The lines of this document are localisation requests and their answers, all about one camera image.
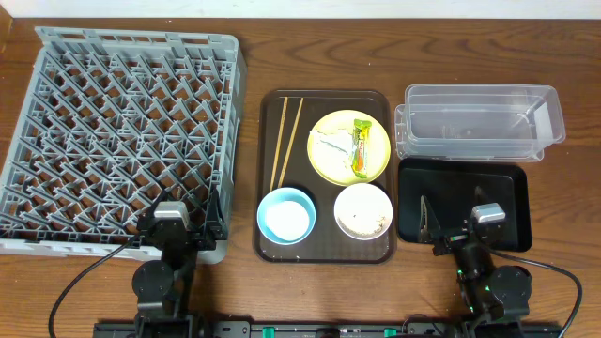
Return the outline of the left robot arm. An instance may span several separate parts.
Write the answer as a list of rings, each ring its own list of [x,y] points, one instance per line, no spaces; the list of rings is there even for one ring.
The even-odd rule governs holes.
[[[198,222],[185,203],[170,201],[163,191],[137,224],[142,239],[161,251],[132,277],[137,296],[134,334],[137,337],[201,337],[209,331],[200,315],[189,311],[196,266],[215,265],[227,253],[228,225],[220,195],[208,198],[208,215]]]

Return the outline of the white bowl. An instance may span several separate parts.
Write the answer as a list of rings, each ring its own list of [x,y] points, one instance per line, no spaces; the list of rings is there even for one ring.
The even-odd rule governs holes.
[[[333,215],[338,227],[347,236],[367,241],[388,231],[393,220],[393,204],[378,186],[357,183],[338,194]]]

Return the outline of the white cup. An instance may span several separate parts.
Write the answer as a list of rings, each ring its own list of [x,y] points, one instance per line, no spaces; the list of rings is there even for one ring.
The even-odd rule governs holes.
[[[309,228],[309,214],[294,201],[284,201],[271,206],[266,212],[267,228],[281,240],[301,238]]]

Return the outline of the white paper napkin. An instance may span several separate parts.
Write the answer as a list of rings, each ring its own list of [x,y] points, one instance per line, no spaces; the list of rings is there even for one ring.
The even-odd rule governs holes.
[[[344,171],[350,169],[352,137],[345,129],[334,132],[311,130],[308,155],[317,171]]]

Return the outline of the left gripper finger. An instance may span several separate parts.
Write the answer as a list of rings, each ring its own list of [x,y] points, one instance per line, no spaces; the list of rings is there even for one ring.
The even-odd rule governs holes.
[[[210,191],[204,225],[204,248],[215,249],[218,240],[227,240],[228,229],[224,219],[220,195],[216,189]]]
[[[154,217],[154,212],[155,212],[156,208],[158,207],[159,203],[163,202],[167,198],[168,194],[169,194],[168,190],[162,190],[162,192],[158,195],[158,197],[155,199],[155,201],[150,205],[150,207],[148,208],[148,217],[149,218]]]

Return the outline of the green snack wrapper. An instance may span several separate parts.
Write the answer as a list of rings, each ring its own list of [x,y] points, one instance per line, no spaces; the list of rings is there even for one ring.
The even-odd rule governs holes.
[[[352,171],[356,177],[367,178],[367,148],[372,122],[355,119],[353,121]]]

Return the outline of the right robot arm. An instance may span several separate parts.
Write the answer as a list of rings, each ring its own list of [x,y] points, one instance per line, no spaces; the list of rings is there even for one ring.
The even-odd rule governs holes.
[[[519,266],[497,267],[490,245],[501,237],[506,214],[497,203],[472,208],[458,229],[443,229],[426,196],[420,198],[421,243],[431,244],[435,256],[450,254],[456,263],[456,280],[471,316],[458,329],[474,337],[481,326],[513,325],[530,313],[532,276]]]

